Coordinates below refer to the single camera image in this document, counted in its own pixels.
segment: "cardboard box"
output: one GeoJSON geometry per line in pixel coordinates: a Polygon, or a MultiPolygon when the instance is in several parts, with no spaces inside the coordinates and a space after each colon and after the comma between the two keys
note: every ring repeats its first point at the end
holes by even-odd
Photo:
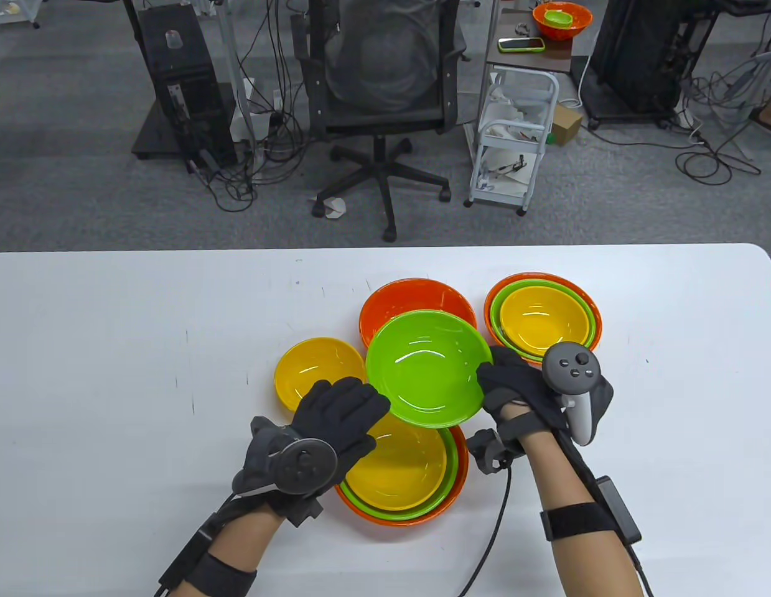
{"type": "Polygon", "coordinates": [[[559,104],[554,111],[554,125],[551,132],[556,137],[557,145],[565,145],[568,141],[576,137],[579,128],[582,126],[582,115],[576,110],[565,108],[559,104]]]}

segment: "computer tower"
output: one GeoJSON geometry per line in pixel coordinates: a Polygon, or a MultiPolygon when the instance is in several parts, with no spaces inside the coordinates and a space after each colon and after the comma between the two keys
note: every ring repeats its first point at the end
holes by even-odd
{"type": "Polygon", "coordinates": [[[675,110],[717,15],[712,0],[612,0],[590,68],[638,114],[675,110]]]}
{"type": "Polygon", "coordinates": [[[192,5],[157,6],[138,17],[156,97],[184,159],[200,165],[200,151],[207,150],[222,167],[237,163],[232,108],[223,100],[192,5]]]}

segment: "floor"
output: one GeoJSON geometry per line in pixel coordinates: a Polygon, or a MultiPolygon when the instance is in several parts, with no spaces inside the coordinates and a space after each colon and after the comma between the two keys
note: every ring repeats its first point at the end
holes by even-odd
{"type": "MultiPolygon", "coordinates": [[[[297,8],[305,3],[291,0],[297,8]]],[[[585,4],[601,15],[605,2],[585,4]]],[[[260,3],[246,5],[235,14],[240,45],[249,43],[261,19],[260,3]]],[[[461,120],[471,117],[479,88],[488,5],[460,11],[473,59],[460,68],[461,120]]],[[[373,185],[345,195],[348,213],[338,221],[309,215],[316,191],[349,168],[329,162],[326,147],[313,146],[295,176],[262,188],[258,201],[240,214],[218,211],[183,165],[138,162],[129,148],[154,94],[123,5],[50,0],[39,22],[39,30],[7,25],[0,32],[0,251],[382,245],[385,216],[373,185]]],[[[215,24],[204,29],[209,45],[217,47],[215,24]]],[[[288,25],[281,29],[293,56],[288,25]]],[[[736,65],[760,32],[761,20],[721,19],[699,69],[736,65]]],[[[579,52],[592,47],[595,33],[593,28],[577,40],[579,52]]],[[[274,79],[266,49],[256,45],[246,61],[264,86],[274,79]]],[[[562,83],[564,95],[574,93],[569,81],[562,83]]],[[[300,109],[304,113],[304,98],[300,109]]],[[[704,131],[719,142],[711,123],[704,131]]],[[[600,133],[624,142],[686,143],[686,136],[652,127],[600,133]]],[[[749,129],[743,138],[764,173],[702,187],[678,173],[676,151],[614,147],[582,131],[566,147],[549,151],[530,212],[519,219],[504,208],[462,206],[471,171],[462,128],[443,137],[417,134],[416,151],[405,161],[448,176],[454,198],[441,204],[421,185],[396,182],[397,242],[752,242],[771,254],[771,137],[749,129]]]]}

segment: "yellow bowl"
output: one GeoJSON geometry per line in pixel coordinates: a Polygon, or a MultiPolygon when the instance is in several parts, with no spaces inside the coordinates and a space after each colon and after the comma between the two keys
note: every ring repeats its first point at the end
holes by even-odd
{"type": "Polygon", "coordinates": [[[283,406],[294,412],[317,381],[333,384],[345,377],[366,381],[360,353],[335,338],[311,338],[291,347],[280,359],[274,370],[274,389],[283,406]]]}
{"type": "Polygon", "coordinates": [[[584,344],[590,333],[587,311],[572,296],[553,287],[520,288],[505,299],[499,314],[502,331],[534,356],[557,342],[584,344]]]}
{"type": "Polygon", "coordinates": [[[427,501],[446,473],[447,453],[437,429],[414,427],[387,415],[371,429],[377,447],[346,475],[354,494],[391,512],[427,501]]]}

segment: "chair wheel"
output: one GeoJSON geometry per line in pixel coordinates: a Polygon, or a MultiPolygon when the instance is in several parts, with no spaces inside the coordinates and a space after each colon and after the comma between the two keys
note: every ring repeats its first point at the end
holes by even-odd
{"type": "Polygon", "coordinates": [[[324,217],[325,213],[327,213],[327,208],[325,207],[325,204],[319,203],[318,201],[316,201],[316,203],[314,203],[314,207],[311,208],[311,216],[324,217]]]}

